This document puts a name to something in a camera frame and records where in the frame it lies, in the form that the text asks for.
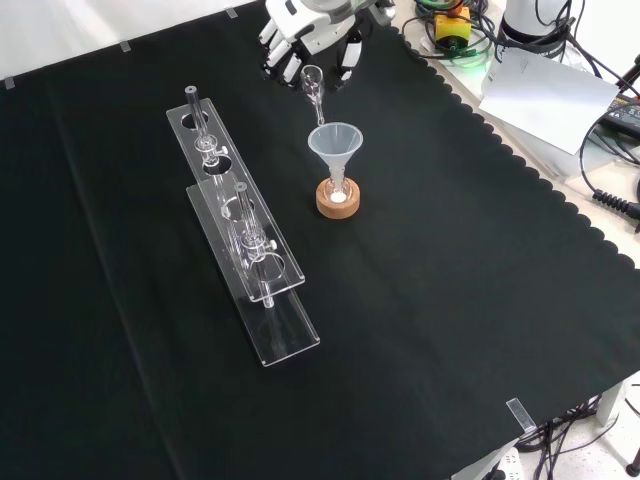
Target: wire bundle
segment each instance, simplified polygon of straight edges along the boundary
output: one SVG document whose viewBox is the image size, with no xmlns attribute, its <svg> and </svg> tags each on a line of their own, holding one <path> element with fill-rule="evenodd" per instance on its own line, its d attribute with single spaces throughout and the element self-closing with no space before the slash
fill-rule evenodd
<svg viewBox="0 0 640 480">
<path fill-rule="evenodd" d="M 593 443 L 590 442 L 587 445 L 583 445 L 571 450 L 562 450 L 562 445 L 567 438 L 567 434 L 569 433 L 569 429 L 571 428 L 571 426 L 578 420 L 583 420 L 595 415 L 598 411 L 600 398 L 601 396 L 598 396 L 591 402 L 584 402 L 580 406 L 568 410 L 564 415 L 561 415 L 560 417 L 555 418 L 552 421 L 545 423 L 544 425 L 541 425 L 536 429 L 535 432 L 522 438 L 518 443 L 516 443 L 516 448 L 520 453 L 541 452 L 540 461 L 538 462 L 538 466 L 534 471 L 534 480 L 540 480 L 542 470 L 544 469 L 545 465 L 547 465 L 547 479 L 552 480 L 553 469 L 555 468 L 558 457 L 561 454 L 584 448 L 587 445 L 591 445 L 591 443 Z M 596 440 L 607 433 L 611 428 L 613 428 L 614 425 L 615 422 Z M 554 452 L 553 446 L 556 442 L 558 446 Z"/>
<path fill-rule="evenodd" d="M 613 141 L 615 142 L 615 144 L 617 145 L 618 149 L 616 149 L 610 142 L 609 140 L 607 140 L 607 138 L 605 138 L 603 135 L 601 135 L 598 130 L 594 130 L 593 134 L 598 137 L 598 139 L 600 139 L 600 142 L 602 143 L 598 143 L 596 142 L 593 138 L 589 137 L 588 140 L 593 143 L 594 145 L 597 145 L 598 147 L 602 148 L 603 150 L 611 153 L 612 155 L 615 155 L 616 157 L 621 158 L 622 160 L 628 162 L 628 163 L 632 163 L 633 165 L 637 165 L 640 166 L 640 159 L 638 159 L 638 157 L 636 157 L 633 152 L 631 152 L 620 140 L 619 136 L 616 136 L 616 138 L 613 139 Z"/>
<path fill-rule="evenodd" d="M 481 33 L 481 37 L 479 40 L 473 42 L 464 48 L 457 49 L 444 49 L 441 55 L 421 55 L 416 52 L 411 52 L 412 55 L 417 56 L 419 58 L 424 59 L 435 59 L 435 60 L 451 60 L 456 58 L 468 58 L 468 57 L 477 57 L 485 54 L 490 48 L 491 45 L 499 45 L 505 48 L 520 48 L 522 50 L 531 51 L 533 53 L 539 53 L 540 45 L 545 44 L 549 41 L 554 42 L 565 42 L 563 45 L 563 55 L 564 48 L 566 47 L 566 41 L 568 40 L 569 35 L 571 34 L 571 26 L 573 24 L 573 19 L 571 18 L 571 6 L 572 0 L 567 0 L 558 13 L 557 18 L 549 23 L 545 23 L 540 17 L 538 12 L 538 0 L 536 0 L 535 8 L 536 8 L 536 16 L 538 16 L 539 21 L 545 26 L 551 26 L 555 23 L 555 28 L 548 34 L 538 38 L 537 40 L 528 43 L 522 44 L 520 42 L 516 42 L 514 40 L 509 40 L 506 38 L 499 38 L 496 36 L 496 25 L 487 15 L 486 11 L 489 8 L 489 0 L 449 0 L 448 2 L 438 2 L 434 0 L 415 0 L 416 1 L 416 14 L 417 16 L 410 18 L 402 25 L 402 36 L 405 39 L 405 28 L 406 26 L 414 22 L 416 20 L 423 20 L 425 23 L 425 30 L 427 37 L 439 50 L 443 50 L 442 47 L 436 44 L 433 34 L 431 33 L 431 28 L 435 24 L 435 16 L 436 15 L 447 15 L 452 18 L 461 18 L 465 21 L 471 23 L 472 30 L 478 31 Z M 460 5 L 465 5 L 469 7 L 471 18 L 466 18 L 461 15 L 457 15 L 451 13 L 449 10 L 455 9 Z M 582 12 L 584 11 L 584 0 L 583 0 L 582 11 L 580 12 L 580 19 L 582 18 Z M 485 47 L 480 50 L 476 50 L 474 47 L 478 46 L 484 41 L 487 41 Z"/>
</svg>

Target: cable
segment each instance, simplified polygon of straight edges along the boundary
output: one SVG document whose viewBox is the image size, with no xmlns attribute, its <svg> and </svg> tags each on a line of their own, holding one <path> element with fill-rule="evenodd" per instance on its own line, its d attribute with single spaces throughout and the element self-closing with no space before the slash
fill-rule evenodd
<svg viewBox="0 0 640 480">
<path fill-rule="evenodd" d="M 501 47 L 505 47 L 505 48 L 519 48 L 520 50 L 525 50 L 528 52 L 532 52 L 532 53 L 539 53 L 538 50 L 535 48 L 537 46 L 539 46 L 540 44 L 546 44 L 545 42 L 547 42 L 548 40 L 556 40 L 555 37 L 558 37 L 556 40 L 556 43 L 560 43 L 562 41 L 565 41 L 568 36 L 570 35 L 570 27 L 571 27 L 571 20 L 567 20 L 565 21 L 562 25 L 559 25 L 558 27 L 556 27 L 551 33 L 548 33 L 536 40 L 534 40 L 533 42 L 530 43 L 520 43 L 520 42 L 516 42 L 514 40 L 508 40 L 508 39 L 498 39 L 496 38 L 496 36 L 494 35 L 493 30 L 495 30 L 495 25 L 493 28 L 489 28 L 489 23 L 491 20 L 486 16 L 486 15 L 482 15 L 480 17 L 480 21 L 479 21 L 479 25 L 482 28 L 482 32 L 487 36 L 487 38 L 489 38 L 489 40 L 491 40 L 494 44 L 499 45 Z"/>
<path fill-rule="evenodd" d="M 462 19 L 466 20 L 467 22 L 471 23 L 472 24 L 472 28 L 474 26 L 474 22 L 472 20 L 470 20 L 470 19 L 468 19 L 466 17 L 463 17 L 462 15 L 448 14 L 448 16 L 453 16 L 453 17 L 456 17 L 456 18 L 462 18 Z M 451 54 L 444 53 L 442 55 L 422 55 L 421 53 L 417 53 L 409 45 L 409 42 L 407 41 L 407 37 L 405 35 L 405 29 L 406 29 L 406 27 L 407 27 L 407 25 L 409 23 L 414 22 L 416 20 L 421 20 L 423 18 L 424 17 L 416 16 L 416 17 L 408 19 L 406 22 L 404 22 L 402 24 L 401 34 L 402 34 L 402 38 L 404 40 L 403 43 L 405 44 L 405 47 L 408 49 L 409 53 L 414 57 L 423 58 L 423 59 L 427 59 L 427 60 L 451 60 L 453 58 L 475 57 L 475 56 L 478 56 L 478 55 L 481 55 L 481 54 L 487 52 L 491 48 L 491 43 L 489 43 L 482 50 L 480 50 L 480 51 L 475 50 L 473 47 L 478 45 L 480 42 L 485 40 L 485 38 L 481 38 L 480 40 L 476 41 L 475 43 L 472 43 L 471 45 L 468 45 L 467 47 L 455 50 L 455 53 L 451 53 Z M 427 29 L 427 36 L 431 40 L 433 37 L 431 37 L 431 35 L 430 35 L 431 32 L 428 31 L 428 26 L 425 26 L 425 28 Z"/>
<path fill-rule="evenodd" d="M 562 15 L 562 12 L 564 12 L 564 10 L 567 8 L 568 5 L 571 4 L 571 0 L 567 0 L 564 5 L 562 6 L 562 8 L 560 9 L 560 13 L 558 14 L 558 16 Z M 557 25 L 558 22 L 558 18 L 556 18 L 555 20 L 550 21 L 549 23 L 545 23 L 542 18 L 540 18 L 540 10 L 538 8 L 538 0 L 536 0 L 535 2 L 535 10 L 536 10 L 536 18 L 538 19 L 538 22 L 540 22 L 541 25 L 545 26 L 545 27 L 550 27 L 551 25 L 553 25 L 554 23 Z"/>
<path fill-rule="evenodd" d="M 631 410 L 633 410 L 633 413 L 635 413 L 638 417 L 640 417 L 640 412 L 638 411 L 638 409 L 636 407 L 634 407 L 633 404 L 629 400 L 627 400 L 626 398 L 624 399 L 624 401 L 627 403 L 629 408 Z"/>
<path fill-rule="evenodd" d="M 576 47 L 576 49 L 578 49 L 578 51 L 582 54 L 582 56 L 587 60 L 587 61 L 591 61 L 594 63 L 597 63 L 598 65 L 600 65 L 602 68 L 604 68 L 607 72 L 609 72 L 611 75 L 613 75 L 614 77 L 616 77 L 618 79 L 618 81 L 620 81 L 620 83 L 622 83 L 625 87 L 627 87 L 629 90 L 631 90 L 633 93 L 635 93 L 638 97 L 640 97 L 640 92 L 638 92 L 638 90 L 636 90 L 633 85 L 631 85 L 629 82 L 627 82 L 624 78 L 622 78 L 620 75 L 618 75 L 616 72 L 614 72 L 613 70 L 611 70 L 609 67 L 607 67 L 604 63 L 602 63 L 600 60 L 598 60 L 596 57 L 594 57 L 593 55 L 591 55 L 589 52 L 587 52 L 584 48 L 582 48 L 582 45 L 580 45 L 578 43 L 578 41 L 575 39 L 575 37 L 571 34 L 569 34 L 567 36 L 567 40 L 569 41 L 569 43 L 571 43 L 574 47 Z"/>
<path fill-rule="evenodd" d="M 623 160 L 625 160 L 625 161 L 627 161 L 627 162 L 629 162 L 629 163 L 632 163 L 632 164 L 634 164 L 634 165 L 640 165 L 640 161 L 638 161 L 638 159 L 635 157 L 635 155 L 633 155 L 631 152 L 629 152 L 628 150 L 626 150 L 626 148 L 625 148 L 623 145 L 621 145 L 621 144 L 618 142 L 618 140 L 615 140 L 615 143 L 618 145 L 618 147 L 620 147 L 620 149 L 621 149 L 623 152 L 625 152 L 625 150 L 626 150 L 626 152 L 629 152 L 629 154 L 630 154 L 630 155 L 629 155 L 629 157 L 625 157 L 622 153 L 620 153 L 620 151 L 616 150 L 616 149 L 613 147 L 613 145 L 611 145 L 611 144 L 609 143 L 609 141 L 608 141 L 605 137 L 603 137 L 602 135 L 600 135 L 600 134 L 598 133 L 598 131 L 597 131 L 597 130 L 594 130 L 594 131 L 593 131 L 593 134 L 594 134 L 596 137 L 598 137 L 598 138 L 600 139 L 600 141 L 604 144 L 604 146 L 606 147 L 606 149 L 605 149 L 602 145 L 600 145 L 599 143 L 595 142 L 591 137 L 589 137 L 589 140 L 590 140 L 592 143 L 594 143 L 595 145 L 598 145 L 598 146 L 599 146 L 600 148 L 602 148 L 603 150 L 608 151 L 608 152 L 609 152 L 609 153 L 611 153 L 612 155 L 615 155 L 615 156 L 617 156 L 617 157 L 620 157 L 621 159 L 623 159 Z"/>
<path fill-rule="evenodd" d="M 540 460 L 533 475 L 534 480 L 540 480 L 545 466 L 547 466 L 547 480 L 553 480 L 553 471 L 569 430 L 578 420 L 595 415 L 601 398 L 602 395 L 598 395 L 591 402 L 584 402 L 575 408 L 567 410 L 564 414 L 541 425 L 534 432 L 516 443 L 515 446 L 521 453 L 540 451 Z M 558 442 L 558 447 L 553 452 L 553 444 L 556 442 Z"/>
<path fill-rule="evenodd" d="M 458 8 L 464 0 L 451 0 L 448 3 L 435 2 L 433 0 L 420 0 L 419 3 L 426 7 L 433 8 L 434 10 L 455 10 Z"/>
<path fill-rule="evenodd" d="M 583 448 L 588 447 L 589 445 L 593 445 L 594 443 L 596 443 L 598 440 L 600 440 L 602 437 L 604 437 L 607 433 L 609 433 L 611 431 L 611 429 L 613 427 L 616 426 L 616 423 L 618 423 L 618 419 L 620 418 L 620 415 L 618 415 L 616 417 L 616 419 L 614 420 L 614 422 L 611 424 L 611 426 L 609 428 L 607 428 L 604 432 L 602 432 L 600 435 L 598 435 L 596 438 L 594 438 L 593 440 L 591 440 L 589 443 L 585 443 L 584 445 L 580 445 L 579 447 L 575 447 L 575 448 L 570 448 L 569 450 L 563 450 L 560 453 L 558 453 L 558 455 L 564 455 L 565 453 L 569 453 L 569 452 L 575 452 L 576 450 L 581 450 Z"/>
<path fill-rule="evenodd" d="M 567 42 L 564 42 L 564 45 L 562 45 L 562 54 L 560 55 L 560 63 L 562 63 L 564 61 L 564 54 L 567 51 Z"/>
<path fill-rule="evenodd" d="M 626 153 L 627 155 L 629 155 L 629 158 L 631 159 L 631 163 L 635 163 L 636 165 L 640 165 L 640 160 L 638 159 L 638 157 L 636 157 L 633 153 L 631 153 L 631 151 L 625 147 L 619 139 L 615 140 L 616 145 L 618 145 L 618 147 L 620 148 L 620 150 L 622 150 L 624 153 Z"/>
<path fill-rule="evenodd" d="M 589 130 L 587 131 L 587 134 L 584 136 L 584 139 L 582 140 L 582 145 L 580 145 L 580 152 L 579 152 L 579 158 L 580 158 L 580 173 L 582 174 L 582 178 L 584 179 L 584 182 L 587 184 L 587 186 L 591 189 L 591 191 L 594 193 L 594 199 L 598 200 L 598 201 L 602 201 L 602 199 L 604 200 L 609 200 L 605 197 L 603 197 L 604 192 L 602 192 L 601 190 L 597 190 L 596 187 L 593 186 L 593 184 L 589 181 L 589 179 L 587 178 L 587 174 L 584 171 L 584 147 L 587 143 L 587 139 L 589 138 L 589 136 L 591 135 L 591 133 L 595 130 L 595 128 L 598 126 L 598 124 L 602 121 L 602 119 L 604 117 L 606 117 L 607 115 L 616 112 L 618 110 L 621 110 L 623 108 L 626 107 L 631 107 L 631 106 L 635 106 L 635 105 L 640 105 L 640 101 L 636 101 L 636 102 L 630 102 L 627 104 L 623 104 L 623 105 L 616 105 L 613 108 L 610 108 L 609 110 L 607 110 L 606 112 L 604 112 L 602 115 L 600 115 L 600 117 L 593 123 L 593 125 L 591 125 L 591 127 L 589 128 Z M 627 213 L 626 210 L 623 211 L 623 213 L 627 213 L 627 215 L 631 216 L 631 218 L 635 218 L 636 220 L 640 219 L 640 205 L 638 204 L 629 204 L 627 203 L 627 205 L 632 205 L 634 206 L 634 211 L 631 212 L 634 216 L 629 215 L 629 213 Z M 638 205 L 638 212 L 637 212 L 637 218 L 636 218 L 636 212 L 635 212 L 635 205 Z"/>
<path fill-rule="evenodd" d="M 484 12 L 486 12 L 487 9 L 489 8 L 488 0 L 461 0 L 455 5 L 455 7 L 453 7 L 453 8 L 457 8 L 460 4 L 464 4 L 468 6 L 471 18 L 467 18 L 462 15 L 455 14 L 451 11 L 445 10 L 445 8 L 442 6 L 445 4 L 442 4 L 442 3 L 434 3 L 431 0 L 415 0 L 415 1 L 416 1 L 417 18 L 424 20 L 425 32 L 426 32 L 427 38 L 435 46 L 436 49 L 442 51 L 442 55 L 421 55 L 420 58 L 453 61 L 457 58 L 470 58 L 470 57 L 482 56 L 486 54 L 491 48 L 491 42 L 488 41 L 486 35 L 484 35 L 483 33 L 482 36 L 477 41 L 463 48 L 451 47 L 449 49 L 445 49 L 442 45 L 436 42 L 430 29 L 430 26 L 432 26 L 435 29 L 436 15 L 446 15 L 449 18 L 462 19 L 470 23 L 471 28 L 473 30 L 478 30 L 482 32 L 482 29 L 478 25 L 477 20 L 480 18 L 480 15 L 483 15 Z M 480 45 L 485 40 L 487 40 L 487 45 L 484 48 L 479 50 L 473 49 L 473 47 Z"/>
<path fill-rule="evenodd" d="M 584 14 L 584 7 L 587 5 L 587 0 L 582 0 L 582 7 L 580 7 L 580 14 L 578 15 L 578 21 L 576 22 L 576 29 L 573 31 L 573 38 L 578 38 L 578 28 L 580 28 L 580 22 L 582 21 L 582 15 Z"/>
</svg>

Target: black tablecloth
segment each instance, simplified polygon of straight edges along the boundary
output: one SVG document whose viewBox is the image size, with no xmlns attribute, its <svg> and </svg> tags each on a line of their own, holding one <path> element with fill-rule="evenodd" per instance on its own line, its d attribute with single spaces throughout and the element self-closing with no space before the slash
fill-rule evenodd
<svg viewBox="0 0 640 480">
<path fill-rule="evenodd" d="M 362 204 L 320 216 L 312 109 L 260 76 L 264 6 L 238 13 L 0 97 L 0 476 L 442 480 L 522 433 L 507 400 L 542 422 L 640 368 L 632 262 L 391 29 L 326 99 L 364 134 Z M 185 194 L 190 84 L 307 277 L 322 343 L 268 369 Z"/>
</svg>

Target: white funnel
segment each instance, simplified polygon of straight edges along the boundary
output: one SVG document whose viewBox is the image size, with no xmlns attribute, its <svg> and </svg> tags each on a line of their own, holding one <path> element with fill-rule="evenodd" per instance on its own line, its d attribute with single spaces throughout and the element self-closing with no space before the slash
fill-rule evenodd
<svg viewBox="0 0 640 480">
<path fill-rule="evenodd" d="M 349 186 L 343 185 L 344 167 L 361 145 L 362 132 L 348 123 L 325 123 L 309 134 L 309 148 L 329 166 L 332 182 L 327 198 L 334 203 L 349 196 Z"/>
<path fill-rule="evenodd" d="M 360 145 L 362 132 L 348 123 L 325 123 L 309 134 L 309 148 L 329 168 L 344 168 Z"/>
</svg>

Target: glass tube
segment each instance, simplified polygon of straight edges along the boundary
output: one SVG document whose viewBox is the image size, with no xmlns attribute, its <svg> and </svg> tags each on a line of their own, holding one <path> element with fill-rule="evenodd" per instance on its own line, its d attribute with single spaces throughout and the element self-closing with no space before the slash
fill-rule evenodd
<svg viewBox="0 0 640 480">
<path fill-rule="evenodd" d="M 202 113 L 202 107 L 200 106 L 200 96 L 198 95 L 198 89 L 193 85 L 184 89 L 184 93 L 187 95 L 187 101 L 191 108 L 191 116 L 193 123 L 196 126 L 198 132 L 198 138 L 196 139 L 196 149 L 202 154 L 202 163 L 207 167 L 215 167 L 218 165 L 220 158 L 216 149 L 218 147 L 218 139 L 209 133 L 207 127 L 207 119 Z"/>
<path fill-rule="evenodd" d="M 324 124 L 322 97 L 324 96 L 324 75 L 322 69 L 315 65 L 306 65 L 300 72 L 302 91 L 316 110 L 318 125 Z"/>
</svg>

